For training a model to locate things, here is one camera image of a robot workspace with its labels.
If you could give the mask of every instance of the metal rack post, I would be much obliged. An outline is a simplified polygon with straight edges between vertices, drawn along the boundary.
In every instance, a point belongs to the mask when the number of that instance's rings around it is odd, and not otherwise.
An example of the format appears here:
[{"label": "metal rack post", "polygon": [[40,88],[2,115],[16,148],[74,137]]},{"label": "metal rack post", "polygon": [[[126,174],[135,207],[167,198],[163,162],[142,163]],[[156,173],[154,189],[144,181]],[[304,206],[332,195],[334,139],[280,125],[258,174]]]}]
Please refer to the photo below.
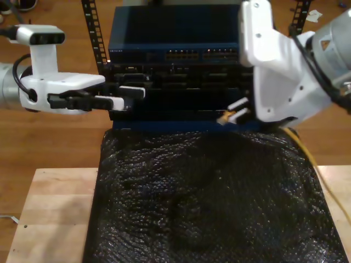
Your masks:
[{"label": "metal rack post", "polygon": [[292,19],[292,26],[297,30],[297,33],[301,34],[303,26],[306,22],[308,10],[311,5],[311,0],[297,0],[294,17]]},{"label": "metal rack post", "polygon": [[88,27],[90,41],[92,43],[95,61],[100,75],[105,75],[107,64],[106,50],[101,32],[97,6],[95,0],[81,0],[84,17]]}]

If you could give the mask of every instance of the wooden table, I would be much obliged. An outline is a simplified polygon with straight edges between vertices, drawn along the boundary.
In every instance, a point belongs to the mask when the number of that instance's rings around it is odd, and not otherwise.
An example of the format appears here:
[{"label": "wooden table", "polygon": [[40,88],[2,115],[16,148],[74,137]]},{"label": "wooden table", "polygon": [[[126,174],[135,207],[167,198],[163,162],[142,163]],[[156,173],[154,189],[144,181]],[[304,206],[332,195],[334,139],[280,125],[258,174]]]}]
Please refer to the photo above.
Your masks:
[{"label": "wooden table", "polygon": [[[351,165],[320,168],[351,214]],[[36,170],[7,263],[81,263],[96,178],[97,168]],[[351,226],[324,193],[351,261]]]}]

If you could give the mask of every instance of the white paper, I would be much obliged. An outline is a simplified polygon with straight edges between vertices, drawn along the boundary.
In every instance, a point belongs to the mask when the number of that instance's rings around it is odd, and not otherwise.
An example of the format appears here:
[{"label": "white paper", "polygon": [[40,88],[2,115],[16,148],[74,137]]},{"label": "white paper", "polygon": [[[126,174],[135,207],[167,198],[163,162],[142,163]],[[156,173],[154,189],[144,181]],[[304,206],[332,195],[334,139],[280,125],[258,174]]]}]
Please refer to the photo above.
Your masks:
[{"label": "white paper", "polygon": [[318,12],[317,10],[312,10],[309,12],[309,15],[307,16],[306,20],[313,22],[313,23],[318,23],[318,18],[320,18],[323,14]]}]

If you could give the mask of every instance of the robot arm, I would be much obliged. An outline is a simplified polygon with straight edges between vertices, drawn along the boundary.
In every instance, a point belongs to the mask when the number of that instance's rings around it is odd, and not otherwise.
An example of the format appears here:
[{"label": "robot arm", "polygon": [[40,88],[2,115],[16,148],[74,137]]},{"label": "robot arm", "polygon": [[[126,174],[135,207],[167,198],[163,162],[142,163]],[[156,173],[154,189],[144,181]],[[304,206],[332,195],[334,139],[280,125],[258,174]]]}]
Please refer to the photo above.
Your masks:
[{"label": "robot arm", "polygon": [[254,66],[254,109],[243,98],[228,107],[235,111],[228,121],[254,110],[262,122],[294,126],[331,102],[350,110],[351,9],[318,32],[292,39],[274,30],[272,21],[268,1],[243,2],[240,62]]},{"label": "robot arm", "polygon": [[[19,101],[31,111],[77,115],[92,109],[123,111],[128,106],[125,98],[132,101],[145,97],[144,88],[118,87],[106,83],[101,75],[59,72],[56,45],[64,42],[65,34],[55,26],[19,25],[3,34],[12,43],[28,45],[31,51],[30,56],[23,56],[13,68],[4,66],[0,72],[0,77],[3,76],[0,101],[5,107]],[[19,78],[18,64],[28,57],[32,61],[32,74]]]}]

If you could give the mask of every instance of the black cable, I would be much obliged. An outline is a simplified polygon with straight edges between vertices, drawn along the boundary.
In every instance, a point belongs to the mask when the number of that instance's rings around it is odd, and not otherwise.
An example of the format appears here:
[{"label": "black cable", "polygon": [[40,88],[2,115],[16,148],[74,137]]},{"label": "black cable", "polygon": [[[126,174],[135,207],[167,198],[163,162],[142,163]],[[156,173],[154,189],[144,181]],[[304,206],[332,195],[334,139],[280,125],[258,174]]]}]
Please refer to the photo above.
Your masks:
[{"label": "black cable", "polygon": [[28,95],[28,97],[32,100],[32,101],[37,101],[37,96],[36,96],[36,93],[35,92],[31,92],[30,90],[28,90],[21,82],[21,80],[19,79],[18,77],[18,74],[17,74],[17,68],[19,66],[19,64],[27,59],[27,58],[30,58],[31,57],[31,54],[25,54],[23,55],[22,57],[20,57],[19,59],[16,60],[16,62],[13,64],[13,67],[12,67],[12,75],[13,75],[13,78],[16,82],[16,84],[18,85],[18,87]]},{"label": "black cable", "polygon": [[0,28],[0,36],[7,36],[7,30]]},{"label": "black cable", "polygon": [[25,24],[24,19],[22,18],[22,16],[20,15],[20,13],[18,12],[17,8],[13,5],[13,3],[11,3],[11,0],[2,0],[2,2],[8,6],[8,8],[11,9],[12,13],[16,16],[18,22],[20,24]]},{"label": "black cable", "polygon": [[339,91],[334,88],[329,81],[325,79],[325,77],[320,73],[318,66],[314,62],[313,57],[306,51],[305,47],[302,46],[301,42],[297,38],[297,31],[294,26],[289,26],[289,35],[292,37],[295,45],[298,50],[301,52],[304,60],[306,61],[308,67],[310,68],[313,76],[321,86],[321,88],[325,91],[325,93],[330,97],[331,101],[337,104],[339,107],[346,109],[347,111],[351,110],[351,100],[347,97],[343,97],[340,95]]}]

